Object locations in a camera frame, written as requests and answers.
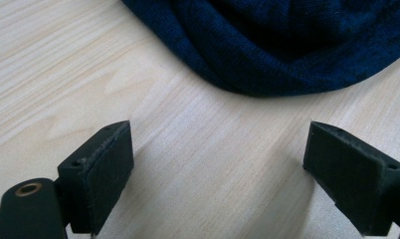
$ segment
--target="light wood surface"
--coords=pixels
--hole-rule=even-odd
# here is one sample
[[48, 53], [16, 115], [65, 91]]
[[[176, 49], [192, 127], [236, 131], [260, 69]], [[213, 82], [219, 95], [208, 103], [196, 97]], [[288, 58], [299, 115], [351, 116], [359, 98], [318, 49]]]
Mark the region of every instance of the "light wood surface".
[[301, 167], [308, 126], [400, 160], [400, 59], [341, 91], [253, 99], [203, 81], [120, 1], [0, 0], [0, 199], [120, 120], [135, 169], [98, 238], [360, 238]]

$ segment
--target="blue cloth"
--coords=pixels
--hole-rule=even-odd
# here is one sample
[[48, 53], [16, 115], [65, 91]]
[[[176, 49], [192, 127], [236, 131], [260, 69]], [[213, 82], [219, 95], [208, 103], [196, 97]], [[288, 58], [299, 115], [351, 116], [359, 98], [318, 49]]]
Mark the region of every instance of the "blue cloth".
[[400, 0], [123, 0], [217, 87], [293, 96], [361, 82], [400, 57]]

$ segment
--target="wood grain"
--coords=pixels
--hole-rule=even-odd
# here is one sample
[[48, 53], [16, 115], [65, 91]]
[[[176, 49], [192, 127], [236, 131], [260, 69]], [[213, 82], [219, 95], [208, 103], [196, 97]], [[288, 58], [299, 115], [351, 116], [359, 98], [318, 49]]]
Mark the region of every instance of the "wood grain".
[[360, 238], [301, 168], [308, 126], [400, 160], [400, 59], [341, 91], [253, 99], [203, 81], [117, 0], [0, 0], [0, 198], [120, 120], [135, 169], [99, 238]]

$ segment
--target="folded fabric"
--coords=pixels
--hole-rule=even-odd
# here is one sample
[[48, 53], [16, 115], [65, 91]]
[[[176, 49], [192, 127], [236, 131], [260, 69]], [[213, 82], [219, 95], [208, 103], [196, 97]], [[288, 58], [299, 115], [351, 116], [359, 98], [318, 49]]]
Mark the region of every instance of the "folded fabric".
[[400, 0], [123, 0], [201, 77], [293, 96], [361, 82], [400, 57]]

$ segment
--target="dark blue towel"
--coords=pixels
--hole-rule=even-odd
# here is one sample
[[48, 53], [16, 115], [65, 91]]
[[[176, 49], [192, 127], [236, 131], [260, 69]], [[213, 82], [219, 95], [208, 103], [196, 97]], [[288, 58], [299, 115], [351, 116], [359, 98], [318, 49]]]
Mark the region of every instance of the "dark blue towel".
[[400, 57], [400, 0], [123, 0], [200, 76], [250, 96], [321, 93]]

